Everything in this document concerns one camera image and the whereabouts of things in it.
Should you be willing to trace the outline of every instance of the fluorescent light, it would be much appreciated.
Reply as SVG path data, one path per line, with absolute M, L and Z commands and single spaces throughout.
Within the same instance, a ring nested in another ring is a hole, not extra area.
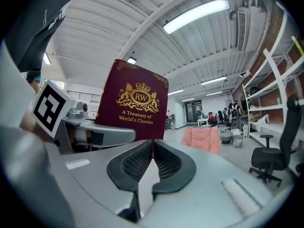
M 180 90 L 177 90 L 177 91 L 171 92 L 171 93 L 169 93 L 168 95 L 176 94 L 176 93 L 179 93 L 179 92 L 182 92 L 182 91 L 184 91 L 184 90 L 183 90 L 183 89 L 180 89 Z
M 191 98 L 191 99 L 187 99 L 187 100 L 182 100 L 182 101 L 190 101 L 190 100 L 194 100 L 195 98 Z
M 218 91 L 218 92 L 211 93 L 211 94 L 208 94 L 208 95 L 216 95 L 216 94 L 220 94 L 220 93 L 222 93 L 222 91 Z
M 47 65 L 51 65 L 51 61 L 49 60 L 46 52 L 44 53 L 43 60 Z
M 127 61 L 128 63 L 132 63 L 132 64 L 135 64 L 136 63 L 136 59 L 133 58 L 133 57 L 130 57 Z
M 228 0 L 214 0 L 199 5 L 170 21 L 163 26 L 163 29 L 171 34 L 179 28 L 212 13 L 228 10 L 230 8 Z
M 210 80 L 210 81 L 201 83 L 201 85 L 203 86 L 203 85 L 210 84 L 210 83 L 213 83 L 213 82 L 221 81 L 221 80 L 224 80 L 224 79 L 226 79 L 226 78 L 227 78 L 227 77 L 225 76 L 225 77 L 222 77 L 222 78 L 212 79 L 212 80 Z

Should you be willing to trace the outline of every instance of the ceiling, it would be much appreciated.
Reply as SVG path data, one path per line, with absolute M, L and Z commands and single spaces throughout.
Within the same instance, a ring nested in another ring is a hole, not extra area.
M 46 78 L 102 88 L 116 58 L 169 80 L 180 99 L 230 93 L 248 69 L 255 51 L 238 53 L 237 20 L 229 13 L 244 0 L 228 0 L 230 9 L 192 22 L 168 35 L 166 21 L 211 0 L 72 0 L 43 64 Z M 202 86 L 221 76 L 227 80 Z

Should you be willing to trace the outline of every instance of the book cover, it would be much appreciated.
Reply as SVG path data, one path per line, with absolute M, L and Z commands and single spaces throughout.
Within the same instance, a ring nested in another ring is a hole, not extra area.
M 131 128 L 136 139 L 163 139 L 168 80 L 154 72 L 115 60 L 99 104 L 95 122 Z

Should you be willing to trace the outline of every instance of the gold lion emblem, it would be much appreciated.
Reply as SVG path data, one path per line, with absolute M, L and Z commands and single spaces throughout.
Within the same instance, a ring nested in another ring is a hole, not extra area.
M 131 109 L 144 110 L 145 112 L 158 112 L 159 100 L 156 99 L 157 93 L 149 94 L 150 87 L 145 83 L 137 83 L 136 89 L 127 83 L 125 90 L 121 89 L 116 102 L 121 106 L 128 106 Z

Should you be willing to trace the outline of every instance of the pink cushion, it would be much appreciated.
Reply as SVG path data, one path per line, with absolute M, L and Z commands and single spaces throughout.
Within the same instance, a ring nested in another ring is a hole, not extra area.
M 186 128 L 181 144 L 219 154 L 219 129 L 218 127 Z

